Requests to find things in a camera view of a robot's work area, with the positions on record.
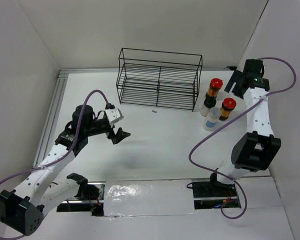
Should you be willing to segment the red lid sauce jar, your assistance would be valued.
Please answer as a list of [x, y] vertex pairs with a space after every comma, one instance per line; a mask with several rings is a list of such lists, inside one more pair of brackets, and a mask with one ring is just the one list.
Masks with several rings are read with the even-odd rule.
[[231, 112], [236, 108], [237, 102], [230, 97], [227, 97], [223, 100], [221, 105], [221, 115], [219, 117], [219, 120], [225, 121], [229, 118]]
[[206, 92], [206, 96], [216, 99], [222, 86], [223, 81], [220, 78], [213, 78], [209, 83], [209, 88]]

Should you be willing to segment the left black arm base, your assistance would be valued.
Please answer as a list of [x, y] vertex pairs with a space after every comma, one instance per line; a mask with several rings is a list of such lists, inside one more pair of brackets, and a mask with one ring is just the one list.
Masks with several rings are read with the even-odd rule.
[[77, 173], [66, 177], [74, 180], [78, 185], [77, 194], [63, 201], [56, 209], [57, 213], [89, 212], [94, 217], [104, 216], [104, 182], [89, 182], [87, 178]]

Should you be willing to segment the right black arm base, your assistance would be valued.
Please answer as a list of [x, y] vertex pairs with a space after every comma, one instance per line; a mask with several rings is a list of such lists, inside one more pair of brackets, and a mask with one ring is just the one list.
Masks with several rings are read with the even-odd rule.
[[209, 180], [192, 181], [186, 185], [192, 190], [195, 210], [240, 208], [240, 200], [234, 184], [217, 181], [217, 174], [212, 173]]

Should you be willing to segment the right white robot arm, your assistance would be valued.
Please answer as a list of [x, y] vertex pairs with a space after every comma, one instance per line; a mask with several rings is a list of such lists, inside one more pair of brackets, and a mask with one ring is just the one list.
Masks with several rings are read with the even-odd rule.
[[224, 89], [244, 100], [248, 110], [246, 133], [233, 147], [231, 162], [210, 175], [208, 190], [213, 196], [220, 196], [245, 175], [268, 169], [281, 147], [281, 140], [274, 136], [270, 124], [266, 96], [270, 84], [263, 77], [264, 70], [262, 60], [248, 59], [243, 71], [235, 70]]

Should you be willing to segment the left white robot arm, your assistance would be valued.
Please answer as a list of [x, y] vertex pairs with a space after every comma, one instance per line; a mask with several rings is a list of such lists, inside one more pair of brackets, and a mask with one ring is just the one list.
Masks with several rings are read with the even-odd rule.
[[122, 128], [114, 131], [115, 123], [123, 117], [121, 110], [111, 103], [99, 113], [89, 105], [77, 106], [72, 120], [66, 124], [41, 164], [13, 190], [0, 193], [0, 222], [30, 236], [61, 202], [72, 197], [78, 200], [87, 197], [88, 180], [77, 173], [67, 175], [55, 187], [51, 184], [88, 144], [89, 137], [105, 134], [114, 145], [129, 137], [131, 134]]

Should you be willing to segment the black cap spice bottle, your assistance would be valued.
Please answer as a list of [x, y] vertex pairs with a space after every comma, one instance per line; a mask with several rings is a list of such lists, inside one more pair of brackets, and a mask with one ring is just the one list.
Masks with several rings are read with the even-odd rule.
[[213, 96], [206, 96], [200, 109], [201, 116], [206, 117], [210, 112], [210, 109], [216, 106], [216, 103], [217, 101]]

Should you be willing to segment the silver lid blue label jar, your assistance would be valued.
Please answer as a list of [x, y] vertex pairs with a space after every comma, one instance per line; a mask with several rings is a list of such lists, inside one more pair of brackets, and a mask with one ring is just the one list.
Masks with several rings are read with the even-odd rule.
[[204, 120], [203, 129], [206, 131], [212, 131], [216, 126], [221, 114], [222, 111], [220, 108], [212, 107]]

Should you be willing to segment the reflective foil sheet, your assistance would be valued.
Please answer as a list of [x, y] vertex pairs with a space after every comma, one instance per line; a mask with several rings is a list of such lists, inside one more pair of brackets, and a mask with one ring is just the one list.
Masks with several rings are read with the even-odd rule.
[[190, 181], [142, 180], [105, 183], [103, 211], [107, 217], [179, 216], [196, 212]]

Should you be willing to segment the aluminium extrusion frame rail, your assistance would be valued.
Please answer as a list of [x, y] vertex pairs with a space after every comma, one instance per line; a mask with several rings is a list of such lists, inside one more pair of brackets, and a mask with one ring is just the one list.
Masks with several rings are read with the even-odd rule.
[[52, 98], [55, 110], [47, 115], [35, 162], [50, 151], [72, 113], [84, 100], [98, 112], [109, 101], [123, 120], [116, 124], [130, 137], [112, 144], [104, 134], [92, 136], [87, 146], [59, 174], [77, 173], [90, 181], [141, 181], [208, 178], [208, 168], [229, 163], [234, 145], [246, 131], [246, 119], [220, 121], [222, 131], [206, 139], [204, 118], [198, 111], [120, 104], [118, 70], [113, 68], [71, 72]]

